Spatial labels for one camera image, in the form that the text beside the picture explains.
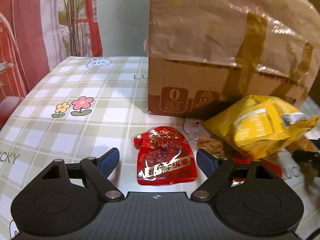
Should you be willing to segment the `red jerky snack packet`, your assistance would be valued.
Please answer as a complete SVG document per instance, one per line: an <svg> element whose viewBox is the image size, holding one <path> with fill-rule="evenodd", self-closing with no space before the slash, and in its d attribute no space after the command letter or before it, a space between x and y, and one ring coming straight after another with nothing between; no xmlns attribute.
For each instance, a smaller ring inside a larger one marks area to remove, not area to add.
<svg viewBox="0 0 320 240"><path fill-rule="evenodd" d="M163 186L197 179L195 158L188 141L177 129L159 126L137 135L139 185Z"/></svg>

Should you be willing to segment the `small yellow snack packet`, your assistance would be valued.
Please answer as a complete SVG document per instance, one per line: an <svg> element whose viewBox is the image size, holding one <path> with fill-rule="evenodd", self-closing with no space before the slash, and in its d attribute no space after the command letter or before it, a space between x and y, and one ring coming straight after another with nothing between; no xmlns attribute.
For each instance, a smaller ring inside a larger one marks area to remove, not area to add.
<svg viewBox="0 0 320 240"><path fill-rule="evenodd" d="M302 136L292 142L286 149L292 154L295 151L318 152L319 148L306 136Z"/></svg>

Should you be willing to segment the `clear chicken snack packet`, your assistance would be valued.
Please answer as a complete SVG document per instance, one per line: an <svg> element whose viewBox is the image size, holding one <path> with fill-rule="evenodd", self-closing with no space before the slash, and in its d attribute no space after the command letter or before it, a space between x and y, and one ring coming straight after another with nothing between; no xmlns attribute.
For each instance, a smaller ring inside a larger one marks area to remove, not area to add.
<svg viewBox="0 0 320 240"><path fill-rule="evenodd" d="M197 148L204 149L211 155L228 156L233 148L217 137L200 136L197 141Z"/></svg>

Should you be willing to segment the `red barcode snack packet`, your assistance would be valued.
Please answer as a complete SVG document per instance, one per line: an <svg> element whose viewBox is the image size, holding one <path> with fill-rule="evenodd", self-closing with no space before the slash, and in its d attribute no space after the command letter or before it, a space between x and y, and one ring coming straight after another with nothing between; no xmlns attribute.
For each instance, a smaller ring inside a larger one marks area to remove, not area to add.
<svg viewBox="0 0 320 240"><path fill-rule="evenodd" d="M236 164L250 164L252 159L246 158L238 152L231 151L225 153L220 159L232 159ZM274 164L265 159L260 159L266 166L268 166L274 173L276 173L280 178L282 178L282 170L281 167L277 164ZM238 186L245 181L245 178L234 178L232 182L232 186Z"/></svg>

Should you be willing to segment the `large yellow chip bag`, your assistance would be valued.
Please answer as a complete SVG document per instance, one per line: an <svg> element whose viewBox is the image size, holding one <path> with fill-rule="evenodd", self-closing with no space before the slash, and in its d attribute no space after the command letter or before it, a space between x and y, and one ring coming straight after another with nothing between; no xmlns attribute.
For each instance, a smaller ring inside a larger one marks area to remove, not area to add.
<svg viewBox="0 0 320 240"><path fill-rule="evenodd" d="M318 121L319 115L308 118L276 96L251 94L202 125L242 155L261 159L297 141Z"/></svg>

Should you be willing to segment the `checkered flower tablecloth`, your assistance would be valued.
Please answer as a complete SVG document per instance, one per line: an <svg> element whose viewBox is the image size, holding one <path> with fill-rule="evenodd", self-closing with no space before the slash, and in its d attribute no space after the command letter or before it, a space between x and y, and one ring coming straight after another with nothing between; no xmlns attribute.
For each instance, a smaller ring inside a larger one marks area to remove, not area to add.
<svg viewBox="0 0 320 240"><path fill-rule="evenodd" d="M208 119L148 111L148 65L147 57L69 57L24 98L1 130L1 239L318 239L319 164L296 163L286 147L261 158L282 178L252 159L242 184L191 200L207 179L197 141L219 137L203 127ZM188 141L195 181L138 184L133 140L159 126ZM112 148L120 161L108 180L124 199L103 202L66 164Z"/></svg>

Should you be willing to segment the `taped cardboard box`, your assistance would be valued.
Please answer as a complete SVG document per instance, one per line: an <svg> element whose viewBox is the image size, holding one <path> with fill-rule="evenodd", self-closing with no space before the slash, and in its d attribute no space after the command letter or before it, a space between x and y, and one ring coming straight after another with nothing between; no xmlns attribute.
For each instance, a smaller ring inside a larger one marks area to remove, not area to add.
<svg viewBox="0 0 320 240"><path fill-rule="evenodd" d="M148 111L209 119L249 94L300 107L319 71L308 0L150 0Z"/></svg>

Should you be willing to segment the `red printed curtain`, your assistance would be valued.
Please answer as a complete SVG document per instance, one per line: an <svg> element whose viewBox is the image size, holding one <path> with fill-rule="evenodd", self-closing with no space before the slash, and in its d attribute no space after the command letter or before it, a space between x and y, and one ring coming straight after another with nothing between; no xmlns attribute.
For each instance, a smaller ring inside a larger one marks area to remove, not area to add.
<svg viewBox="0 0 320 240"><path fill-rule="evenodd" d="M97 0L1 0L1 124L69 56L101 56Z"/></svg>

